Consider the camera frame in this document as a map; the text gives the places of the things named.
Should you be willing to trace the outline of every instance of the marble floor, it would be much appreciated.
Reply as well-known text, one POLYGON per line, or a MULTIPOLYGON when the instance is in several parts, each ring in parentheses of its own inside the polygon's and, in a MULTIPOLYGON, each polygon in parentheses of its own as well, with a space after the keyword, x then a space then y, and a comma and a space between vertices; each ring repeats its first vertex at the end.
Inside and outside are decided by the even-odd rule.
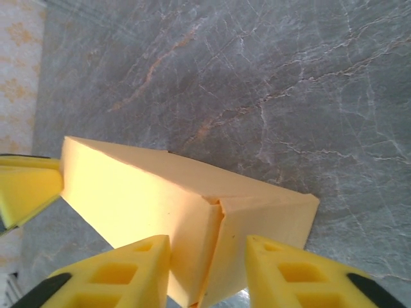
MULTIPOLYGON (((411 305, 410 59, 410 0, 49 0, 33 153, 75 135, 312 193, 306 249, 411 305)), ((110 249, 62 200, 25 230, 27 289, 110 249)))

